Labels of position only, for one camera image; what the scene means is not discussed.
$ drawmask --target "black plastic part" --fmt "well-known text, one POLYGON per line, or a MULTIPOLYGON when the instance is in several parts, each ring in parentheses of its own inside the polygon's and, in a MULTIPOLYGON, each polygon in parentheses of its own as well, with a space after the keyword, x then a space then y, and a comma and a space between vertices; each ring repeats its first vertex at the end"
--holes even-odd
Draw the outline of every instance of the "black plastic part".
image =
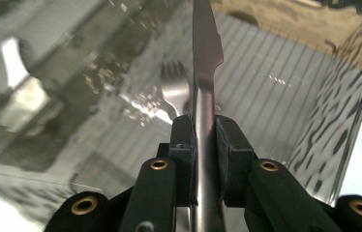
POLYGON ((76 232, 104 232, 106 227, 106 212, 108 210, 108 199, 97 192, 85 191, 76 194, 58 209, 48 222, 45 232, 76 231, 76 232), (97 199, 94 210, 84 215, 75 215, 72 212, 73 205, 86 197, 97 199))
POLYGON ((108 201, 106 228, 109 232, 118 231, 132 192, 133 188, 129 188, 108 201))
POLYGON ((158 145, 157 158, 169 158, 169 143, 160 143, 158 145))
POLYGON ((245 220, 250 231, 342 231, 280 163, 255 160, 248 181, 245 220))
POLYGON ((191 115, 177 117, 172 122, 169 157, 177 166, 178 207, 188 207, 191 202, 194 170, 194 124, 191 115))
POLYGON ((150 159, 141 166, 119 231, 174 230, 175 163, 166 158, 150 159), (158 169, 151 166, 155 162, 158 169))
POLYGON ((217 115, 215 122, 222 198, 228 207, 242 208, 247 173, 256 153, 235 121, 217 115))
POLYGON ((347 195, 338 199, 334 219, 344 231, 362 231, 362 196, 347 195))

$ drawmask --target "knife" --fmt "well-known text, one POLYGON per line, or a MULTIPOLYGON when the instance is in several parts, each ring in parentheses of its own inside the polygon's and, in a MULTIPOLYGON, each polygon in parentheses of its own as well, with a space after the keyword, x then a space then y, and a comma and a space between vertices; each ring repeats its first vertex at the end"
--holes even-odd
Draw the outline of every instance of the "knife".
POLYGON ((216 150, 214 73, 224 61, 221 38, 208 0, 194 0, 194 97, 196 133, 192 231, 226 231, 220 201, 220 174, 216 150))

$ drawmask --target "metal cutlery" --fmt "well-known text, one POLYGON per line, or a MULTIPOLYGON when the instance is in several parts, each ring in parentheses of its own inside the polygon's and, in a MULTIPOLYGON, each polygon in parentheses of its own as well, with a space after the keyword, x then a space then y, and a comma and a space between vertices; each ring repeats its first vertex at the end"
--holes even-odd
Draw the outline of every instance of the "metal cutlery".
POLYGON ((164 100, 174 108, 177 117, 183 115, 191 93, 187 72, 180 61, 162 65, 161 89, 164 100))

